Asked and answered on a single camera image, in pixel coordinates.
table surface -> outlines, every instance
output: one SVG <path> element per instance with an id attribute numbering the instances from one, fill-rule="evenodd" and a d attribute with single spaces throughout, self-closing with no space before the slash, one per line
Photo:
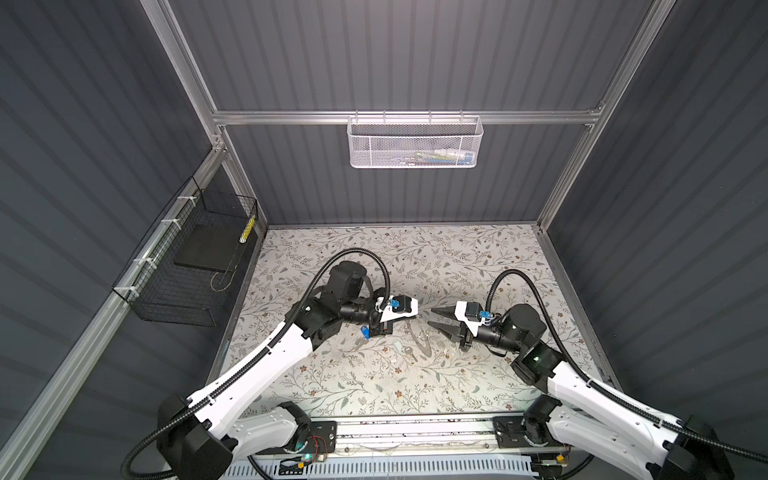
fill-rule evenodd
<path id="1" fill-rule="evenodd" d="M 429 312 L 430 307 L 457 300 L 484 304 L 493 279 L 505 268 L 520 269 L 534 280 L 566 348 L 584 371 L 597 376 L 530 225 L 270 230 L 224 370 L 258 346 L 326 259 L 347 247 L 380 255 L 391 276 L 392 294 L 417 298 L 420 316 L 395 324 L 391 336 L 371 340 L 359 326 L 345 324 L 278 378 L 244 416 L 268 411 L 286 399 L 315 417 L 525 409 L 539 392 L 512 372 L 510 355 L 493 356 L 477 343 L 464 353 L 426 324 L 429 319 L 450 321 Z M 383 285 L 372 259 L 346 259 L 368 269 L 374 288 Z M 365 287 L 362 294 L 367 294 Z M 538 311 L 522 279 L 508 276 L 496 292 L 493 310 L 516 303 L 529 303 Z M 544 339 L 554 346 L 549 332 Z"/>

aluminum frame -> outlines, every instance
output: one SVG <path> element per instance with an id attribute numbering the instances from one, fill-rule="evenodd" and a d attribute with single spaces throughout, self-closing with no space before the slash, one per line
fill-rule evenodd
<path id="1" fill-rule="evenodd" d="M 465 227 L 468 225 L 536 225 L 536 220 L 520 220 L 513 222 L 288 223 L 284 225 L 270 225 L 270 230 L 300 230 L 303 228 Z"/>
<path id="2" fill-rule="evenodd" d="M 603 346 L 600 344 L 600 340 L 598 340 L 598 336 L 594 332 L 592 324 L 589 322 L 587 312 L 581 305 L 581 301 L 576 294 L 573 283 L 571 283 L 571 279 L 568 277 L 568 273 L 565 271 L 565 267 L 560 261 L 558 252 L 554 249 L 554 245 L 549 239 L 549 235 L 547 235 L 547 232 L 541 228 L 535 228 L 534 234 L 536 235 L 536 240 L 538 240 L 538 245 L 541 247 L 541 252 L 544 254 L 547 263 L 549 263 L 549 267 L 552 269 L 554 280 L 560 286 L 560 291 L 563 293 L 565 302 L 567 303 L 568 308 L 571 309 L 571 315 L 574 317 L 579 333 L 584 337 L 584 343 L 586 343 L 587 349 L 592 355 L 594 365 L 600 371 L 601 380 L 610 383 L 616 390 L 623 392 L 621 385 L 619 385 L 619 381 L 616 378 L 616 372 L 614 372 L 613 367 L 611 367 L 611 363 L 608 362 L 605 350 L 603 350 Z"/>
<path id="3" fill-rule="evenodd" d="M 640 67 L 640 63 L 643 61 L 643 58 L 645 58 L 646 53 L 648 53 L 648 49 L 654 42 L 656 35 L 658 35 L 661 26 L 664 24 L 664 21 L 667 20 L 667 16 L 674 7 L 675 1 L 676 0 L 654 0 L 653 4 L 649 7 L 648 13 L 643 19 L 643 23 L 637 30 L 627 53 L 619 64 L 616 75 L 614 75 L 611 83 L 608 85 L 605 96 L 601 101 L 600 118 L 594 126 L 587 127 L 581 135 L 581 138 L 579 138 L 579 141 L 576 143 L 576 147 L 571 153 L 571 157 L 568 159 L 558 181 L 555 183 L 547 202 L 541 209 L 538 223 L 543 230 L 547 230 L 549 226 L 552 225 L 554 216 L 557 215 L 558 210 L 560 210 L 560 206 L 563 204 L 563 201 L 565 201 L 565 196 L 568 195 L 568 191 L 573 187 L 576 177 L 578 177 L 581 172 L 581 168 L 587 163 L 589 155 L 592 153 L 594 146 L 597 144 L 606 125 L 616 111 L 616 107 L 624 96 L 627 87 L 629 87 L 635 72 L 637 72 L 637 69 Z"/>
<path id="4" fill-rule="evenodd" d="M 184 37 L 173 9 L 170 7 L 170 2 L 168 0 L 141 0 L 141 6 L 147 13 L 147 17 L 157 33 L 157 37 L 160 39 L 166 55 L 174 66 L 181 85 L 184 87 L 184 91 L 187 92 L 187 96 L 211 144 L 215 145 L 222 141 L 225 148 L 230 152 L 229 161 L 224 162 L 223 167 L 235 193 L 257 199 L 259 235 L 263 236 L 266 233 L 269 221 L 266 215 L 264 215 L 261 203 L 258 202 L 256 192 L 248 180 L 243 163 L 240 161 L 240 157 L 237 156 L 229 134 L 214 122 L 213 112 L 216 110 L 216 103 L 205 84 L 203 74 L 197 66 L 187 39 Z"/>
<path id="5" fill-rule="evenodd" d="M 205 187 L 210 183 L 225 157 L 223 145 L 218 144 L 211 149 L 195 172 L 194 181 L 187 182 L 163 220 L 174 219 L 188 202 L 187 198 L 197 190 L 197 186 Z M 139 258 L 152 251 L 167 228 L 172 228 L 170 222 L 159 222 L 156 230 L 139 251 Z M 119 285 L 130 284 L 141 268 L 139 262 L 133 262 L 122 276 Z M 128 304 L 114 291 L 110 292 L 107 300 L 0 451 L 0 478 L 21 480 L 25 477 L 129 311 Z"/>
<path id="6" fill-rule="evenodd" d="M 460 123 L 464 117 L 480 117 L 485 125 L 594 125 L 599 109 L 575 111 L 215 111 L 217 125 L 346 125 L 360 123 L 424 121 Z"/>

aluminum rail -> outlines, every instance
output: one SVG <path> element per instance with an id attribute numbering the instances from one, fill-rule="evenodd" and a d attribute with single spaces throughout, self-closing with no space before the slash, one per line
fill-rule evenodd
<path id="1" fill-rule="evenodd" d="M 350 118 L 361 123 L 382 121 L 435 121 L 460 123 L 480 117 L 484 125 L 594 125 L 597 110 L 576 111 L 214 111 L 217 125 L 346 125 Z"/>
<path id="2" fill-rule="evenodd" d="M 194 174 L 179 197 L 164 215 L 164 220 L 174 219 L 189 197 L 197 190 L 197 185 L 205 187 L 214 177 L 222 160 L 227 156 L 223 145 L 219 144 L 210 153 Z M 160 222 L 157 229 L 147 238 L 147 242 L 138 252 L 137 258 L 146 257 L 159 243 L 168 222 Z M 141 269 L 141 264 L 133 262 L 121 278 L 119 285 L 129 285 Z M 64 362 L 56 370 L 51 381 L 45 386 L 35 403 L 29 409 L 11 438 L 0 451 L 0 478 L 2 480 L 22 480 L 42 451 L 45 443 L 69 408 L 72 400 L 80 391 L 101 354 L 107 348 L 112 336 L 118 331 L 129 307 L 114 291 L 101 306 L 93 320 L 88 324 L 80 338 L 72 347 Z"/>
<path id="3" fill-rule="evenodd" d="M 648 49 L 654 42 L 661 26 L 667 20 L 667 16 L 672 7 L 674 7 L 674 3 L 675 0 L 654 0 L 654 3 L 648 9 L 643 23 L 637 30 L 637 34 L 632 39 L 627 53 L 619 64 L 616 75 L 608 85 L 608 89 L 601 102 L 602 109 L 598 122 L 594 126 L 588 127 L 581 135 L 544 208 L 541 209 L 538 223 L 543 230 L 546 231 L 552 224 L 554 216 L 560 210 L 560 206 L 565 200 L 565 196 L 568 195 L 568 191 L 576 181 L 581 168 L 587 162 L 587 158 L 592 153 L 611 116 L 616 111 L 616 107 L 624 96 L 624 92 L 632 81 L 635 72 L 640 67 L 640 63 L 645 58 L 646 53 L 648 53 Z"/>

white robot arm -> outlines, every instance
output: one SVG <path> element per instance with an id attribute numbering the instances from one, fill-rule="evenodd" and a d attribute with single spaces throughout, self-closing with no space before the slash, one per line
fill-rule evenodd
<path id="1" fill-rule="evenodd" d="M 510 274 L 528 284 L 546 324 L 524 303 L 504 314 L 492 313 L 496 287 Z M 558 338 L 535 285 L 520 270 L 505 270 L 497 277 L 485 308 L 477 302 L 461 301 L 456 306 L 432 308 L 432 312 L 455 321 L 430 321 L 429 325 L 457 342 L 461 349 L 478 342 L 519 353 L 511 362 L 512 369 L 543 395 L 525 411 L 519 423 L 508 426 L 531 445 L 573 445 L 640 480 L 733 480 L 724 452 L 768 463 L 768 456 L 720 442 L 713 428 L 697 417 L 683 422 L 581 371 Z M 558 349 L 541 341 L 547 328 Z"/>
<path id="2" fill-rule="evenodd" d="M 385 286 L 374 291 L 362 265 L 343 261 L 330 269 L 326 285 L 315 288 L 330 265 L 348 253 L 372 257 L 379 264 Z M 369 288 L 367 298 L 359 296 L 363 283 Z M 299 450 L 310 435 L 310 420 L 292 402 L 245 421 L 238 420 L 240 415 L 275 379 L 336 335 L 342 323 L 364 325 L 367 338 L 391 333 L 394 322 L 418 314 L 416 299 L 389 295 L 389 274 L 373 252 L 352 248 L 336 253 L 286 314 L 286 321 L 254 351 L 186 399 L 172 396 L 163 402 L 157 415 L 160 428 L 126 456 L 121 467 L 123 477 L 158 480 L 175 475 L 180 480 L 215 480 L 232 461 L 265 449 Z M 171 470 L 134 472 L 133 460 L 155 441 Z"/>

black cable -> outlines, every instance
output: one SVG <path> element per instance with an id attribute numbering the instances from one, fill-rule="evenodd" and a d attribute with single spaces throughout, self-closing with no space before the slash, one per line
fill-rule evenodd
<path id="1" fill-rule="evenodd" d="M 589 465 L 592 460 L 594 460 L 594 455 L 589 454 L 589 456 L 585 458 L 580 464 L 576 465 L 571 470 L 568 470 L 562 475 L 553 477 L 552 480 L 568 480 L 569 478 L 573 478 L 574 475 L 584 470 L 584 467 Z"/>
<path id="2" fill-rule="evenodd" d="M 264 480 L 272 480 L 272 477 L 270 477 L 269 474 L 266 473 L 258 463 L 256 463 L 256 459 L 253 457 L 253 455 L 248 455 L 248 462 L 250 462 L 250 466 L 252 466 L 253 469 L 256 470 L 256 473 L 261 475 L 261 478 L 263 478 Z"/>
<path id="3" fill-rule="evenodd" d="M 734 455 L 739 455 L 745 458 L 749 458 L 751 460 L 754 460 L 756 462 L 766 463 L 768 464 L 768 455 L 763 455 L 762 453 L 758 452 L 752 452 L 747 449 L 742 449 L 741 447 L 737 447 L 735 445 L 729 445 L 727 443 L 720 442 L 718 440 L 712 440 L 707 437 L 704 437 L 702 435 L 699 435 L 696 432 L 692 432 L 688 429 L 685 429 L 684 427 L 681 427 L 679 425 L 676 425 L 674 423 L 666 422 L 659 417 L 653 415 L 650 412 L 646 412 L 645 410 L 632 405 L 631 403 L 627 402 L 626 400 L 622 399 L 619 396 L 616 396 L 614 393 L 608 391 L 603 386 L 601 386 L 598 383 L 593 383 L 592 378 L 590 378 L 589 375 L 584 373 L 584 371 L 579 367 L 579 365 L 576 364 L 576 362 L 571 357 L 571 354 L 568 353 L 568 351 L 565 349 L 565 346 L 563 345 L 563 342 L 560 340 L 560 337 L 558 336 L 557 331 L 554 329 L 554 324 L 552 323 L 552 320 L 549 317 L 549 314 L 547 313 L 547 309 L 544 305 L 544 301 L 541 299 L 541 295 L 539 295 L 538 290 L 536 290 L 536 285 L 533 284 L 531 279 L 526 275 L 524 272 L 516 269 L 510 269 L 510 270 L 504 270 L 501 272 L 497 277 L 496 280 L 493 281 L 493 285 L 491 286 L 491 289 L 488 291 L 488 298 L 485 300 L 485 311 L 490 312 L 491 310 L 491 303 L 493 300 L 493 295 L 496 292 L 496 288 L 498 285 L 502 282 L 504 277 L 507 275 L 517 275 L 521 277 L 527 284 L 528 287 L 533 292 L 533 296 L 536 298 L 536 302 L 538 303 L 538 307 L 541 309 L 541 313 L 544 315 L 544 321 L 547 323 L 547 328 L 549 328 L 549 331 L 552 334 L 552 339 L 554 340 L 554 343 L 558 346 L 560 349 L 560 353 L 563 354 L 563 357 L 565 358 L 565 361 L 568 362 L 568 365 L 573 368 L 573 370 L 576 372 L 581 379 L 583 379 L 588 386 L 591 388 L 594 388 L 603 396 L 608 397 L 613 402 L 616 402 L 617 404 L 623 406 L 630 412 L 633 412 L 636 415 L 639 415 L 643 417 L 646 420 L 650 420 L 654 425 L 658 425 L 661 427 L 664 427 L 668 430 L 671 430 L 673 432 L 676 432 L 679 435 L 683 435 L 688 437 L 689 439 L 696 440 L 697 442 L 704 443 L 706 445 L 712 445 L 714 447 L 717 447 L 719 449 L 724 450 L 725 452 L 733 453 Z"/>
<path id="4" fill-rule="evenodd" d="M 387 271 L 386 266 L 384 265 L 384 262 L 382 261 L 382 259 L 379 258 L 379 256 L 373 253 L 371 250 L 367 250 L 365 248 L 352 247 L 352 248 L 346 248 L 344 250 L 341 250 L 340 252 L 330 257 L 323 264 L 320 270 L 318 270 L 314 278 L 312 278 L 310 285 L 304 291 L 304 295 L 301 297 L 301 301 L 299 303 L 299 308 L 295 309 L 293 313 L 291 313 L 290 318 L 286 319 L 285 325 L 283 325 L 283 328 L 280 329 L 277 335 L 275 335 L 275 338 L 273 338 L 267 344 L 268 346 L 263 348 L 260 352 L 258 352 L 256 356 L 254 356 L 241 369 L 237 370 L 230 378 L 222 382 L 221 385 L 219 385 L 213 392 L 210 393 L 209 397 L 211 397 L 212 399 L 215 399 L 216 397 L 221 395 L 224 392 L 224 390 L 231 387 L 232 384 L 234 384 L 238 379 L 240 379 L 243 375 L 245 375 L 248 370 L 252 369 L 253 366 L 255 366 L 259 361 L 261 361 L 262 358 L 264 358 L 270 353 L 270 349 L 274 348 L 274 346 L 277 345 L 277 343 L 286 335 L 286 333 L 288 333 L 288 329 L 290 329 L 290 327 L 296 321 L 296 318 L 299 315 L 299 311 L 304 309 L 304 306 L 306 305 L 307 300 L 310 298 L 312 291 L 315 289 L 317 282 L 319 282 L 323 274 L 325 274 L 325 272 L 330 268 L 330 266 L 333 265 L 339 258 L 344 257 L 345 255 L 349 255 L 350 253 L 361 253 L 362 255 L 367 255 L 368 257 L 373 258 L 376 261 L 376 263 L 379 265 L 379 268 L 382 271 L 382 275 L 384 276 L 384 300 L 380 308 L 383 310 L 384 307 L 387 306 L 387 304 L 389 303 L 389 272 Z M 166 470 L 164 472 L 152 472 L 152 473 L 134 472 L 131 469 L 131 463 L 133 463 L 134 459 L 136 459 L 136 457 L 139 455 L 139 453 L 141 453 L 142 450 L 144 450 L 149 445 L 151 445 L 152 442 L 157 440 L 157 437 L 167 432 L 168 430 L 178 426 L 184 420 L 190 418 L 192 415 L 199 412 L 204 406 L 209 405 L 209 403 L 210 403 L 210 400 L 208 399 L 208 397 L 200 400 L 197 404 L 191 406 L 186 412 L 179 415 L 178 417 L 171 419 L 166 425 L 163 425 L 159 429 L 147 435 L 143 440 L 141 440 L 141 442 L 139 442 L 133 448 L 133 450 L 131 450 L 128 453 L 128 455 L 125 456 L 125 460 L 123 460 L 123 464 L 120 467 L 120 472 L 123 475 L 123 478 L 125 478 L 125 480 L 162 480 L 163 478 L 170 478 L 174 476 L 173 470 Z"/>

